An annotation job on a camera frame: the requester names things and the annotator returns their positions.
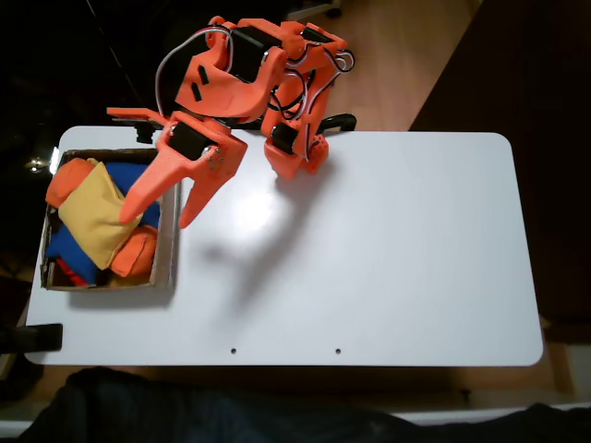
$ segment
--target cardboard box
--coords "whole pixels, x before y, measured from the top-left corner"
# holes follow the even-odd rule
[[[99,162],[129,162],[150,164],[157,154],[155,149],[147,150],[67,150],[62,155],[59,166],[74,158],[96,159]],[[41,287],[52,291],[88,292],[88,291],[124,291],[129,289],[165,287],[174,284],[177,239],[178,211],[180,209],[180,184],[166,192],[160,199],[160,220],[158,239],[152,264],[150,280],[135,286],[106,286],[109,270],[103,271],[97,285],[80,287],[74,285],[57,266],[53,258],[47,258],[45,251],[51,244],[52,234],[63,224],[57,210],[47,206],[42,237]]]

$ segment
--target white table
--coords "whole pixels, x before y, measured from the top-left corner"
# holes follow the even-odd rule
[[[181,232],[176,287],[60,293],[35,275],[28,324],[63,323],[47,365],[531,365],[542,354],[508,141],[331,136],[316,176],[277,179],[263,138]],[[79,126],[60,150],[136,148]],[[183,183],[187,198],[192,182]]]

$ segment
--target orange 3d printed part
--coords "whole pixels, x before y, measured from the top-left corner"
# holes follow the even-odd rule
[[[160,97],[163,66],[200,36],[210,49],[191,59],[175,99],[182,110],[166,117]],[[139,141],[151,142],[154,128],[163,127],[158,154],[127,193],[120,221],[130,222],[190,177],[195,184],[179,220],[181,228],[187,227],[240,166],[247,145],[230,134],[233,127],[260,128],[267,137],[265,155],[281,177],[293,178],[299,169],[314,174],[328,156],[321,132],[337,126],[355,129],[350,114],[322,120],[334,80],[355,64],[346,46],[310,23],[277,26],[245,18],[235,25],[215,17],[174,48],[156,71],[158,113],[107,109],[117,120],[135,123]]]

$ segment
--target orange cloth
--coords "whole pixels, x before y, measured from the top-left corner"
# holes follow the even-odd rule
[[[84,159],[72,159],[63,165],[57,170],[47,188],[47,203],[59,208],[93,169],[94,164]]]
[[[111,270],[121,277],[150,275],[156,253],[158,230],[149,225],[133,230],[111,263]]]

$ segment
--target wire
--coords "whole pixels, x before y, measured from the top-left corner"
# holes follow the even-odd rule
[[[322,48],[324,50],[324,53],[329,57],[329,60],[331,60],[332,64],[334,65],[334,67],[336,68],[337,71],[339,71],[340,73],[344,74],[346,72],[349,72],[351,69],[353,69],[353,66],[355,65],[355,58],[351,58],[351,60],[353,61],[351,67],[349,68],[342,68],[339,66],[339,64],[337,63],[337,59],[330,53],[330,51],[326,48]],[[351,57],[353,57],[353,55],[351,53],[345,53],[347,55],[350,55]]]
[[[330,87],[330,85],[332,85],[334,83],[334,81],[337,79],[337,77],[339,77],[341,74],[346,74],[348,72],[351,71],[351,69],[353,69],[353,66],[355,66],[355,56],[353,55],[353,53],[351,53],[350,51],[339,51],[337,53],[337,56],[334,57],[332,56],[332,54],[330,52],[328,52],[326,49],[324,49],[324,52],[326,53],[326,55],[329,56],[332,64],[334,65],[334,67],[336,67],[337,72],[331,77],[331,79],[329,81],[327,81],[322,88],[320,88],[319,90],[316,91],[316,93],[312,96],[310,103],[308,105],[308,114],[312,113],[312,109],[314,108],[314,104],[316,103],[316,99],[321,95],[322,92],[324,92],[327,88]],[[348,56],[350,61],[351,61],[351,65],[349,66],[346,62],[346,60],[344,60],[343,55]],[[338,62],[343,62],[344,63],[344,67],[340,67],[338,65]],[[309,132],[310,132],[310,127],[309,124],[307,124],[306,126],[306,138],[305,138],[305,153],[306,153],[306,160],[308,161],[308,151],[309,151]]]
[[[232,68],[232,57],[234,55],[234,42],[232,40],[232,34],[230,33],[230,30],[228,30],[227,28],[225,28],[223,26],[212,25],[212,26],[208,26],[207,28],[203,28],[202,30],[195,32],[188,39],[186,39],[184,42],[182,42],[181,44],[176,46],[170,53],[168,53],[163,58],[162,62],[160,62],[160,64],[158,65],[158,69],[156,69],[156,80],[155,80],[155,86],[154,86],[154,93],[156,94],[156,105],[158,106],[158,112],[160,113],[160,115],[164,116],[163,106],[160,101],[160,76],[163,72],[164,65],[166,65],[166,62],[168,62],[168,60],[170,60],[170,58],[174,54],[179,52],[181,49],[183,49],[189,43],[193,42],[195,39],[197,39],[201,35],[209,34],[210,32],[220,32],[220,33],[225,34],[227,36],[226,46],[228,47],[228,66],[226,67],[225,71],[228,72]]]
[[[271,98],[275,100],[275,103],[277,103],[277,106],[273,106],[270,103],[268,104],[268,106],[271,109],[273,109],[274,111],[279,111],[281,113],[281,117],[283,117],[284,120],[293,120],[294,117],[290,117],[285,114],[285,109],[282,107],[281,102],[279,102],[279,99],[277,98],[277,96],[275,95],[275,93],[273,91],[271,92]]]
[[[308,57],[308,49],[310,46],[320,46],[320,43],[306,43],[306,47],[304,48],[304,53],[296,60],[293,58],[287,59],[287,65],[290,67],[298,67],[306,60]]]
[[[274,92],[271,93],[271,96],[273,97],[273,99],[275,100],[275,102],[277,103],[277,107],[273,106],[272,104],[269,103],[269,107],[271,109],[273,109],[274,111],[280,111],[282,113],[282,117],[289,121],[289,120],[295,120],[299,117],[302,116],[302,114],[304,113],[304,110],[306,109],[306,101],[308,100],[308,84],[306,84],[306,80],[304,79],[304,76],[302,76],[298,71],[296,71],[295,69],[285,69],[285,75],[288,76],[292,76],[292,77],[298,77],[300,79],[300,81],[302,82],[302,93],[299,94],[299,96],[291,103],[289,103],[288,105],[282,106],[279,102],[279,99],[277,98],[277,96],[274,94]],[[297,112],[292,113],[289,110],[291,108],[293,108],[294,106],[296,106],[298,103],[299,107],[297,108]],[[293,114],[291,116],[286,116],[283,111],[289,112],[290,114]]]

